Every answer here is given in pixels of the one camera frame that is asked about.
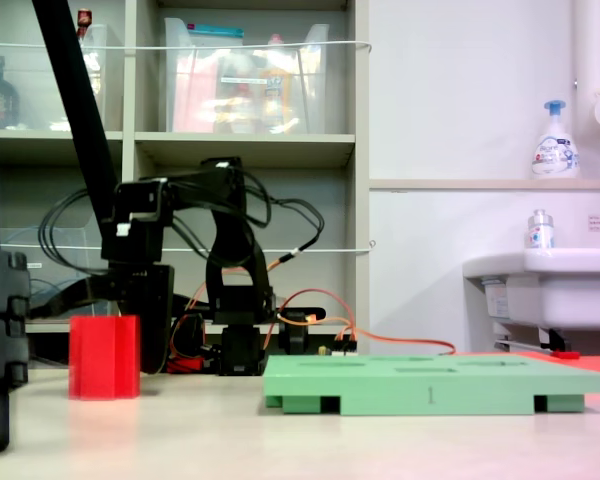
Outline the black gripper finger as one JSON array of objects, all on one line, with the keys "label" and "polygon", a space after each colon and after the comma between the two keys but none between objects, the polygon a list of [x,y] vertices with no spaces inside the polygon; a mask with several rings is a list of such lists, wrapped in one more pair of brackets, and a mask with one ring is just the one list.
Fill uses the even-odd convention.
[{"label": "black gripper finger", "polygon": [[108,314],[120,314],[118,302],[122,299],[122,283],[119,275],[93,275],[86,277],[84,281],[88,303],[106,302]]},{"label": "black gripper finger", "polygon": [[129,293],[129,313],[140,322],[140,367],[158,373],[166,360],[172,319],[173,274],[135,276]]}]

